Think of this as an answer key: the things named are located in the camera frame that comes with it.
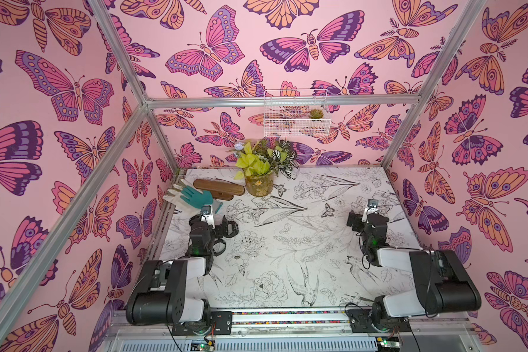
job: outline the black cable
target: black cable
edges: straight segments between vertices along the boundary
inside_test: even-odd
[[[174,339],[174,336],[172,335],[172,331],[170,331],[170,327],[168,325],[166,327],[168,328],[168,332],[170,333],[170,337],[172,338],[172,340],[176,344],[176,347],[178,348],[178,351],[183,352],[182,349],[180,348],[180,346],[178,346],[178,342],[176,342],[176,340]]]
[[[413,334],[414,341],[417,343],[418,352],[421,352],[421,347],[418,345],[417,337],[414,335],[413,328],[410,329],[410,333]]]

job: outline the cable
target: cable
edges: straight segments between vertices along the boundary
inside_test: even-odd
[[[172,338],[172,340],[176,344],[176,347],[178,348],[178,351],[183,352],[182,349],[180,348],[180,346],[178,346],[178,342],[176,342],[176,340],[174,339],[174,335],[172,335],[172,331],[170,331],[170,327],[168,325],[166,327],[168,328],[168,332],[170,333],[170,337]]]

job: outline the table surface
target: table surface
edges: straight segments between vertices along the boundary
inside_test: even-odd
[[[191,169],[185,178],[233,181],[236,172]],[[328,307],[369,305],[360,297],[410,290],[411,273],[375,266],[365,270],[361,263],[359,237],[346,220],[350,209],[362,213],[369,198],[378,200],[380,213],[391,219],[390,245],[420,248],[382,168],[300,168],[294,180],[276,177],[266,197],[246,192],[223,201],[216,217],[237,222],[239,234],[225,239],[225,252],[215,257],[209,275],[189,283],[188,295],[223,308]],[[161,260],[185,253],[188,220],[195,214],[173,215]]]

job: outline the white cable tray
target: white cable tray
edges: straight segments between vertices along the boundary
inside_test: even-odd
[[[312,93],[313,89],[299,89],[308,90]],[[279,95],[289,100],[290,97],[295,98],[295,95],[290,95],[294,92],[291,89],[269,89],[273,95]],[[309,96],[309,101],[302,103],[297,101],[297,105],[289,104],[289,101],[278,104],[274,103],[269,97],[264,100],[264,136],[278,135],[278,136],[311,136],[324,137],[329,132],[331,126],[331,114],[326,104],[325,96]],[[313,109],[320,109],[323,112],[323,117],[320,119],[312,119],[309,113]]]

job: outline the metal rail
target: metal rail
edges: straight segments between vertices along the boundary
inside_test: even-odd
[[[440,54],[438,54],[436,62],[434,62],[434,66],[432,66],[429,76],[424,80],[421,91],[419,92],[421,95],[420,101],[409,109],[409,113],[401,123],[401,127],[397,130],[397,134],[395,134],[389,149],[387,149],[387,152],[385,153],[385,157],[381,161],[381,166],[384,169],[389,167],[393,158],[397,155],[397,151],[405,141],[410,129],[421,115],[424,105],[429,101],[430,95],[436,88],[438,81],[440,81],[440,78],[446,71],[446,68],[448,68],[451,60],[454,58],[454,55],[471,29],[471,26],[479,17],[479,13],[483,10],[485,3],[486,0],[471,0],[459,16],[458,22],[451,30],[446,44],[440,51]]]

